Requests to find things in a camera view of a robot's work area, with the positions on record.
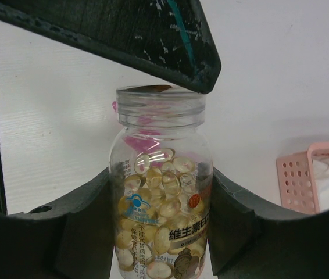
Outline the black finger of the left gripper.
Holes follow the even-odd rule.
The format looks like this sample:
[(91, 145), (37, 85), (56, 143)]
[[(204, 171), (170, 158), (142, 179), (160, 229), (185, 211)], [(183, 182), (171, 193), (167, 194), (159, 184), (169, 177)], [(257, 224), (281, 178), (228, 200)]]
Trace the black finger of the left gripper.
[(202, 94), (221, 72), (199, 1), (0, 1), (0, 20)]

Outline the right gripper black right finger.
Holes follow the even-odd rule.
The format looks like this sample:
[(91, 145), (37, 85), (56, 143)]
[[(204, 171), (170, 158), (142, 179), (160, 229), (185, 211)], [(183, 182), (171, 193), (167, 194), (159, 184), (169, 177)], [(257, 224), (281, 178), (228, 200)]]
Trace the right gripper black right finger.
[(306, 215), (213, 172), (209, 249), (218, 278), (329, 278), (329, 210)]

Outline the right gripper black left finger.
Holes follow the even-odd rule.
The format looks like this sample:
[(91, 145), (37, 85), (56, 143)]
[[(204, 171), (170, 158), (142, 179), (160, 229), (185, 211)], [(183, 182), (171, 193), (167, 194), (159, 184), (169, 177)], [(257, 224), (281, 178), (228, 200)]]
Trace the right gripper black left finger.
[(28, 213), (0, 214), (0, 278), (109, 278), (109, 172)]

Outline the pink weekly pill organizer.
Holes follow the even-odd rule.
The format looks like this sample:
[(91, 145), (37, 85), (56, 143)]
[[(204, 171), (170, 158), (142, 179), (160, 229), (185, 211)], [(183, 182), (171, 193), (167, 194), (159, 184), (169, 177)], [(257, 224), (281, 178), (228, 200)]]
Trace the pink weekly pill organizer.
[(115, 109), (123, 126), (115, 140), (117, 151), (135, 156), (170, 148), (183, 155), (194, 149), (204, 106), (185, 99), (138, 98), (117, 100)]

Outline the amber pill bottle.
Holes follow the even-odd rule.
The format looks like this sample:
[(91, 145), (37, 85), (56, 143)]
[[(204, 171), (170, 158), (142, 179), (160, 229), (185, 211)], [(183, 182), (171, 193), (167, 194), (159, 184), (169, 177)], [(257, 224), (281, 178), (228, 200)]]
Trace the amber pill bottle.
[(199, 132), (206, 97), (171, 85), (128, 87), (117, 100), (185, 99), (203, 105), (194, 149), (177, 155), (163, 148), (109, 155), (115, 255), (123, 278), (198, 278), (206, 259), (213, 160)]

